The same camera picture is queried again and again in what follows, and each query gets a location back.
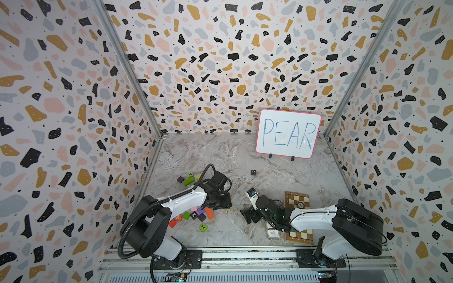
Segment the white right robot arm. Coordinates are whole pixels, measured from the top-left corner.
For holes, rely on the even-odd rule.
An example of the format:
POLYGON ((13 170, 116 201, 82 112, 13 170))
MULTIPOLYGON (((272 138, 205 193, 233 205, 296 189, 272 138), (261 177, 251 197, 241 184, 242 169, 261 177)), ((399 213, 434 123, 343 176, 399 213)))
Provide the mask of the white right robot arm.
POLYGON ((386 243, 383 219, 377 214, 348 199, 339 199, 336 205, 324 208, 283 208, 274 200, 251 189, 247 192, 251 202, 241 210, 248 224, 266 221, 275 230, 290 233, 308 230, 330 231, 328 237, 319 238, 315 249, 296 251, 300 268, 344 267, 342 259, 352 252, 380 256, 386 243))

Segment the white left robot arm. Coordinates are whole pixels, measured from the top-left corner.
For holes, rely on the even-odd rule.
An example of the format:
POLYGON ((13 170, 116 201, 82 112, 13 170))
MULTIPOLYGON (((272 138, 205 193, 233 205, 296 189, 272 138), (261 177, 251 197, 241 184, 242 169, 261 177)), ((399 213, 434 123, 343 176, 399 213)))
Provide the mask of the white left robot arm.
POLYGON ((121 259, 134 256, 157 257, 179 267, 186 260, 187 248, 166 235, 171 221, 192 208, 229 209, 232 181, 208 164, 200 179, 176 195, 156 199, 144 196, 128 215, 120 230, 117 254, 121 259))

